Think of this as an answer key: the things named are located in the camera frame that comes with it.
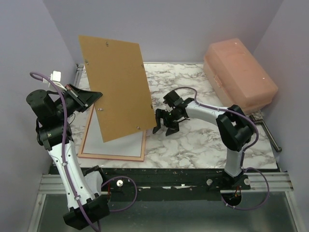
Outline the brown cardboard backing board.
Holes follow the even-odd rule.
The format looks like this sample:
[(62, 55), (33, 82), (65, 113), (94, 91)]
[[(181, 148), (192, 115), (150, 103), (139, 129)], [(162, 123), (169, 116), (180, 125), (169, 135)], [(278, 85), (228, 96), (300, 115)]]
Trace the brown cardboard backing board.
[(155, 112), (138, 43), (79, 36), (102, 139), (112, 141), (156, 126)]

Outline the landscape photo print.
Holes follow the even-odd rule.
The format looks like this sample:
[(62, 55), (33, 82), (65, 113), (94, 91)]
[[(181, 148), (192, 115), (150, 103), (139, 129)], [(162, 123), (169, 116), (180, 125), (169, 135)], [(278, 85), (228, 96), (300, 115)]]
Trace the landscape photo print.
[(88, 130), (83, 145), (83, 153), (91, 155), (110, 155), (125, 157), (140, 157), (144, 132), (134, 133), (115, 140), (104, 142), (96, 111), (92, 112)]

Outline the pink wooden picture frame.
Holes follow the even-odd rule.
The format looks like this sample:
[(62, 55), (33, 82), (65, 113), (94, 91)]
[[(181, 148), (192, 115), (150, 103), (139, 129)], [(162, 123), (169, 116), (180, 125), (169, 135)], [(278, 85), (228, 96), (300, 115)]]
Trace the pink wooden picture frame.
[(88, 120), (85, 126), (85, 130), (84, 130), (84, 135), (83, 135), (83, 139), (79, 148), (79, 152), (78, 152), (78, 157), (80, 158), (89, 158), (89, 159), (105, 159), (105, 160), (127, 160), (127, 161), (144, 161), (144, 154), (145, 154), (145, 143), (146, 143), (146, 132), (144, 132), (144, 140), (142, 143), (142, 154), (140, 157), (125, 157), (125, 156), (110, 156), (110, 155), (91, 155), (91, 154), (84, 154), (83, 153), (83, 145), (85, 142), (85, 137), (86, 137), (86, 133), (88, 130), (88, 126), (89, 126), (89, 121), (91, 119), (92, 116), (92, 112), (94, 111), (94, 107), (91, 107), (89, 116), (88, 116)]

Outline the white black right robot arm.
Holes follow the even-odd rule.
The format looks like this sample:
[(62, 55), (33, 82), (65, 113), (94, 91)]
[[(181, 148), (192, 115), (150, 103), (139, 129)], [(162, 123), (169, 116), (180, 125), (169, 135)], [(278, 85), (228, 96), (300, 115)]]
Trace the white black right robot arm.
[(196, 103), (193, 98), (177, 99), (165, 103), (171, 107), (170, 111), (156, 109), (156, 126), (153, 134), (161, 129), (161, 121), (167, 128), (166, 136), (179, 131), (179, 123), (186, 119), (200, 119), (218, 127), (221, 140), (227, 148), (225, 175), (222, 184), (227, 189), (234, 189), (239, 185), (239, 175), (243, 173), (244, 152), (254, 134), (258, 135), (255, 124), (244, 115), (241, 108), (232, 105), (229, 108), (217, 108)]

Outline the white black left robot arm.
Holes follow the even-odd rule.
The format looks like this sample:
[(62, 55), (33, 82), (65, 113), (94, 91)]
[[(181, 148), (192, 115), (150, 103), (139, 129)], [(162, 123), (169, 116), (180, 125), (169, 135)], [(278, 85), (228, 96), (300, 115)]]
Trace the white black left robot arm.
[(68, 117), (86, 111), (102, 93), (68, 84), (56, 101), (49, 94), (38, 89), (27, 96), (26, 102), (37, 117), (37, 141), (56, 164), (64, 185), (69, 212), (63, 219), (68, 226), (82, 230), (110, 213), (107, 197), (101, 194), (107, 179), (98, 166), (85, 172), (80, 168)]

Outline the translucent pink plastic box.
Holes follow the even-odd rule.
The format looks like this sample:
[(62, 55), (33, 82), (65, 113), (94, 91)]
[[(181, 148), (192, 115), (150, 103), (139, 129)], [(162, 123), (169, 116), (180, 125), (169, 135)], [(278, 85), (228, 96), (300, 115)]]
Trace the translucent pink plastic box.
[(203, 69), (223, 106), (236, 104), (247, 115), (270, 104), (278, 92), (277, 85), (238, 38), (210, 44)]

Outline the black metal table clamp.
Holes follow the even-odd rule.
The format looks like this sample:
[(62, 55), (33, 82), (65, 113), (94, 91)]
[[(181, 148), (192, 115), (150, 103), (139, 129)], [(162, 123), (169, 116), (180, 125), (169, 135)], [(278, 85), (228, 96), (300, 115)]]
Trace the black metal table clamp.
[(272, 147), (275, 149), (275, 151), (277, 153), (282, 152), (282, 148), (280, 146), (278, 146), (277, 142), (275, 141), (272, 133), (270, 132), (268, 126), (266, 125), (265, 121), (261, 118), (258, 119), (256, 118), (254, 115), (250, 115), (249, 118), (251, 119), (251, 121), (255, 124), (255, 125), (260, 125), (262, 126), (267, 138), (270, 141), (270, 144), (272, 145)]

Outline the aluminium front rail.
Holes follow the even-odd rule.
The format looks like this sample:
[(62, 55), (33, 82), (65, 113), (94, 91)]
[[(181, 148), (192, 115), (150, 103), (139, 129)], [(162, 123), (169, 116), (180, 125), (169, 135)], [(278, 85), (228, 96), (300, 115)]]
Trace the aluminium front rail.
[[(287, 172), (283, 173), (248, 173), (247, 182), (250, 189), (241, 187), (242, 192), (287, 192), (293, 191), (294, 187)], [(43, 175), (39, 185), (39, 194), (66, 194), (60, 175), (47, 174)]]

